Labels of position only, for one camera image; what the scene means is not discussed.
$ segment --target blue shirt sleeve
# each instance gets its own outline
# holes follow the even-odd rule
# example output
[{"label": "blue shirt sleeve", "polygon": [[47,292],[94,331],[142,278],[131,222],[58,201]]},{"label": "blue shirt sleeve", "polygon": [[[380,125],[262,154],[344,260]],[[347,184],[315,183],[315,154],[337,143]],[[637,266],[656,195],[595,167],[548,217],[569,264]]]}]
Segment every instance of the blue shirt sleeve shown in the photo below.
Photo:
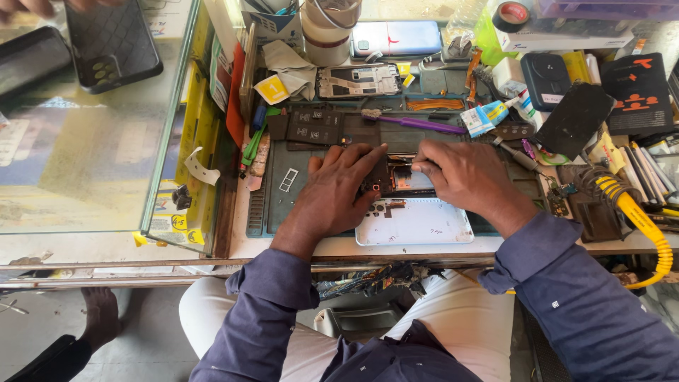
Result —
[{"label": "blue shirt sleeve", "polygon": [[494,294],[515,288],[575,381],[679,381],[679,338],[575,244],[581,232],[542,211],[479,282]]},{"label": "blue shirt sleeve", "polygon": [[308,262],[267,249],[227,281],[238,293],[190,381],[278,381],[298,310],[315,309]]}]

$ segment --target black tape roll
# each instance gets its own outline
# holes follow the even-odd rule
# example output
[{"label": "black tape roll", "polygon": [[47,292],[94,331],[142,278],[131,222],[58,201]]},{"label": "black tape roll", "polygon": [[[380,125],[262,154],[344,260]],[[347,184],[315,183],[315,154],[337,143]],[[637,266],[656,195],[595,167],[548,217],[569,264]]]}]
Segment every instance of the black tape roll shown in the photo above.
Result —
[{"label": "black tape roll", "polygon": [[502,32],[516,33],[520,31],[530,18],[530,12],[523,4],[507,1],[498,5],[493,15],[493,25]]}]

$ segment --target purple toothbrush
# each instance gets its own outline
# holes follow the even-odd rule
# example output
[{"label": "purple toothbrush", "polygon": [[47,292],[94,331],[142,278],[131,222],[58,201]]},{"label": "purple toothbrush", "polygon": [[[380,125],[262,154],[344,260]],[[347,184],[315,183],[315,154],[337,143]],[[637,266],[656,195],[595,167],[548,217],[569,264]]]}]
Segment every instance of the purple toothbrush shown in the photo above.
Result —
[{"label": "purple toothbrush", "polygon": [[410,126],[425,128],[427,130],[443,131],[444,133],[465,134],[466,129],[459,126],[451,126],[449,124],[442,124],[437,122],[429,122],[417,120],[415,118],[391,118],[382,116],[382,112],[378,109],[363,109],[361,115],[367,120],[380,120],[385,122],[394,122],[401,126]]}]

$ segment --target cloth rag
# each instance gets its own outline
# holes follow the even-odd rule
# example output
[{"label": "cloth rag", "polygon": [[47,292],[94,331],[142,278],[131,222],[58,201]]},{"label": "cloth rag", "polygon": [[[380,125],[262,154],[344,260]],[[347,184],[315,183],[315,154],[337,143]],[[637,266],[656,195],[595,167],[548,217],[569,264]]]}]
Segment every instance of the cloth rag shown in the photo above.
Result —
[{"label": "cloth rag", "polygon": [[316,65],[305,61],[281,40],[270,42],[262,49],[266,68],[278,72],[278,78],[290,93],[290,100],[311,101],[316,96]]}]

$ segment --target bare foot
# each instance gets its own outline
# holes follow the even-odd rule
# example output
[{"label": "bare foot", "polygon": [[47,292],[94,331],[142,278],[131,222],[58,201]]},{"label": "bare foot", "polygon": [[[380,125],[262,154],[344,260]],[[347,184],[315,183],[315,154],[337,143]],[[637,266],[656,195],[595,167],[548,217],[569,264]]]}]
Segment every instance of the bare foot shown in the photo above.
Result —
[{"label": "bare foot", "polygon": [[118,320],[118,303],[108,287],[81,288],[87,306],[87,324],[81,340],[88,341],[92,353],[117,337],[122,325]]}]

